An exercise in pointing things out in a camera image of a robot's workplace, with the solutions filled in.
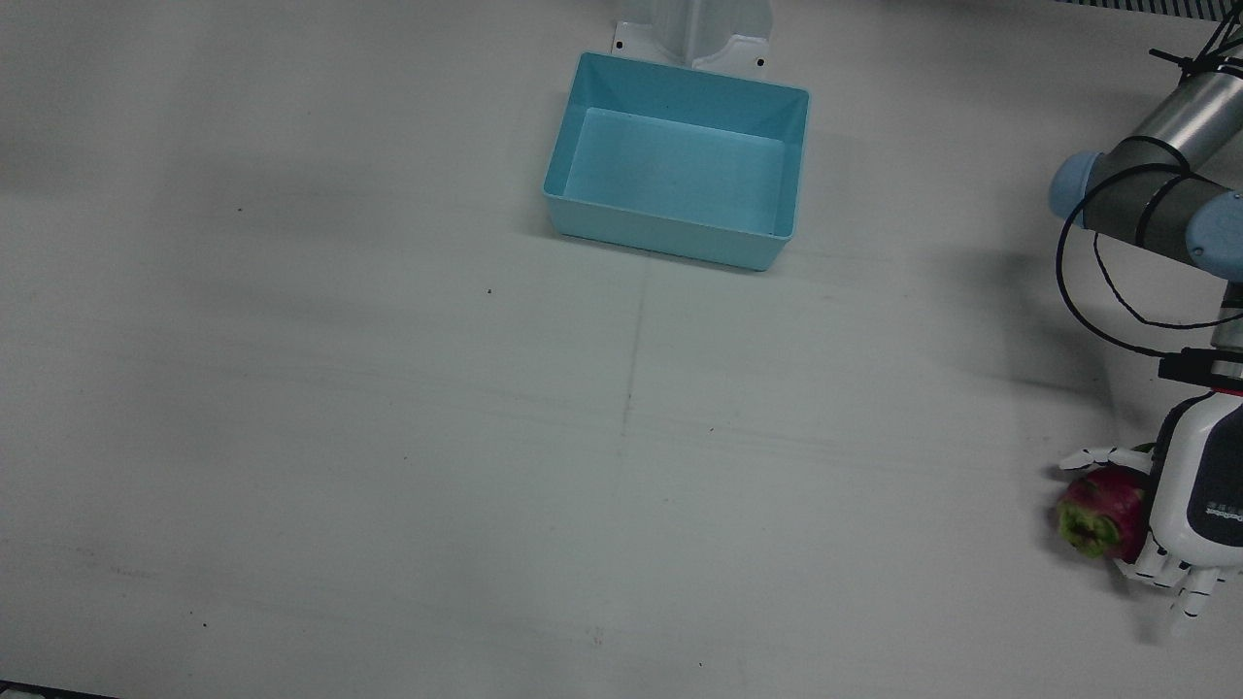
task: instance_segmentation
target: plastic bin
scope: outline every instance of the plastic bin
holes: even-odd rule
[[[583,53],[543,192],[566,235],[766,270],[794,234],[804,90]]]

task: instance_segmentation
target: black cable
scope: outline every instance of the black cable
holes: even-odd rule
[[[1066,239],[1070,238],[1070,228],[1074,225],[1075,219],[1079,216],[1079,214],[1085,208],[1088,208],[1088,204],[1090,204],[1093,199],[1095,199],[1101,192],[1104,192],[1109,187],[1112,187],[1117,182],[1126,179],[1129,177],[1149,172],[1182,174],[1186,170],[1175,165],[1168,165],[1166,163],[1145,163],[1142,165],[1134,165],[1119,170],[1109,175],[1104,180],[1101,180],[1100,184],[1098,184],[1096,187],[1091,188],[1086,194],[1084,194],[1084,198],[1080,199],[1079,203],[1074,205],[1074,208],[1070,210],[1070,215],[1068,215],[1065,223],[1062,224],[1062,234],[1058,235],[1058,249],[1057,252],[1054,254],[1054,274],[1057,275],[1058,292],[1062,295],[1062,302],[1065,303],[1066,310],[1070,311],[1070,315],[1074,316],[1076,321],[1079,321],[1079,325],[1091,331],[1091,333],[1095,335],[1096,337],[1100,337],[1101,340],[1111,345],[1116,345],[1122,350],[1129,350],[1131,352],[1135,352],[1136,354],[1144,354],[1146,357],[1165,358],[1165,357],[1172,357],[1175,356],[1175,353],[1162,352],[1160,350],[1144,347],[1141,345],[1132,345],[1124,340],[1119,340],[1117,337],[1114,337],[1112,335],[1096,327],[1091,321],[1089,321],[1088,317],[1084,316],[1083,312],[1079,310],[1079,306],[1076,306],[1074,300],[1070,297],[1070,291],[1069,289],[1066,289],[1066,275],[1064,270],[1065,256],[1066,256]]]
[[[1058,249],[1054,259],[1055,261],[1054,271],[1057,274],[1058,292],[1062,295],[1062,301],[1070,311],[1070,315],[1074,316],[1074,318],[1079,321],[1080,325],[1086,327],[1098,337],[1105,340],[1106,342],[1116,345],[1124,350],[1129,350],[1131,352],[1135,352],[1137,354],[1144,354],[1147,357],[1165,358],[1165,357],[1177,356],[1177,353],[1162,352],[1160,350],[1154,350],[1151,347],[1144,347],[1140,345],[1132,345],[1124,340],[1119,340],[1117,337],[1109,335],[1100,327],[1095,326],[1091,321],[1089,321],[1088,317],[1084,316],[1083,312],[1079,310],[1079,307],[1075,305],[1074,300],[1070,297],[1070,291],[1066,287],[1066,280],[1064,272],[1066,240],[1070,236],[1070,229],[1074,225],[1075,219],[1079,216],[1079,214],[1088,208],[1088,204],[1091,203],[1093,199],[1095,199],[1101,192],[1104,192],[1109,187],[1112,187],[1114,184],[1121,182],[1122,179],[1146,172],[1167,172],[1173,174],[1175,177],[1170,178],[1170,180],[1162,184],[1161,188],[1156,192],[1156,194],[1145,205],[1144,211],[1140,214],[1140,219],[1136,224],[1137,241],[1144,240],[1144,236],[1147,233],[1149,221],[1152,218],[1152,213],[1156,210],[1157,205],[1161,204],[1161,200],[1163,200],[1166,195],[1168,195],[1170,192],[1172,192],[1177,184],[1186,182],[1188,179],[1198,179],[1202,182],[1208,182],[1206,178],[1197,175],[1185,168],[1170,165],[1166,163],[1146,163],[1141,165],[1134,165],[1111,174],[1110,177],[1101,180],[1096,187],[1091,188],[1086,194],[1084,194],[1084,198],[1080,199],[1078,204],[1075,204],[1074,209],[1071,209],[1070,211],[1070,215],[1068,215],[1066,220],[1063,223],[1062,233],[1058,236]],[[1100,241],[1100,234],[1094,234],[1093,252],[1096,257],[1096,266],[1100,269],[1101,276],[1105,279],[1105,284],[1109,286],[1109,290],[1114,294],[1114,299],[1116,299],[1117,302],[1121,303],[1122,307],[1126,308],[1127,312],[1130,312],[1131,316],[1135,320],[1140,321],[1141,323],[1166,330],[1201,330],[1207,327],[1216,327],[1219,325],[1224,325],[1243,318],[1243,312],[1239,312],[1237,315],[1228,316],[1224,318],[1218,318],[1216,321],[1198,322],[1198,323],[1166,323],[1160,321],[1150,321],[1149,318],[1144,317],[1139,311],[1136,311],[1135,307],[1131,306],[1125,299],[1122,299],[1121,292],[1117,290],[1117,286],[1114,284],[1112,276],[1109,274],[1109,270],[1105,266],[1104,257],[1101,257],[1100,255],[1099,241]]]
[[[1100,255],[1099,243],[1100,243],[1100,234],[1094,233],[1091,239],[1091,251],[1096,256],[1096,267],[1100,269],[1100,274],[1105,279],[1105,284],[1109,286],[1109,290],[1114,292],[1114,299],[1116,299],[1117,302],[1121,303],[1121,306],[1126,308],[1129,313],[1131,313],[1131,317],[1140,321],[1141,323],[1165,330],[1202,330],[1206,327],[1217,327],[1219,325],[1224,325],[1231,321],[1237,321],[1243,318],[1243,312],[1241,312],[1224,318],[1218,318],[1216,321],[1206,321],[1198,323],[1167,323],[1162,321],[1150,321],[1149,318],[1144,317],[1139,311],[1136,311],[1135,306],[1127,303],[1126,299],[1122,299],[1122,294],[1117,290],[1117,286],[1114,284],[1112,276],[1110,276],[1109,270],[1105,269],[1105,260]]]

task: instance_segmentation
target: robotic arm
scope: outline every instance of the robotic arm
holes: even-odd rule
[[[1209,45],[1216,40],[1214,34]],[[1201,613],[1218,582],[1243,570],[1243,193],[1195,174],[1243,128],[1243,30],[1217,51],[1206,46],[1198,58],[1176,62],[1183,67],[1178,87],[1109,153],[1071,155],[1053,179],[1049,205],[1068,226],[1228,282],[1213,350],[1156,353],[1158,376],[1209,392],[1170,412],[1151,460],[1084,450],[1062,463],[1070,469],[1112,461],[1151,471],[1145,546],[1134,563],[1119,567],[1132,580],[1180,587],[1171,609],[1186,621]]]

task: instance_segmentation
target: metal cylinder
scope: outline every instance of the metal cylinder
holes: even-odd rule
[[[1243,31],[1228,41],[1243,39]],[[1243,45],[1228,51],[1243,57]],[[1199,167],[1243,128],[1243,80],[1203,72],[1170,93],[1131,136],[1157,138],[1177,148],[1192,167]]]
[[[1149,163],[1177,165],[1173,155],[1158,146],[1124,141],[1096,162],[1088,188],[1095,188],[1126,168]],[[1195,266],[1187,251],[1187,224],[1201,206],[1224,193],[1226,188],[1198,179],[1182,180],[1163,195],[1160,205],[1154,206],[1147,225],[1141,229],[1145,208],[1175,177],[1168,172],[1145,172],[1109,185],[1084,209],[1084,228]]]

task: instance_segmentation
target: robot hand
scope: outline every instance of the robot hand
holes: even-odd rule
[[[1243,572],[1243,398],[1213,392],[1176,407],[1154,453],[1081,449],[1063,470],[1117,464],[1152,475],[1144,549],[1134,563],[1115,560],[1130,580],[1178,593],[1181,623],[1199,616],[1218,582]]]

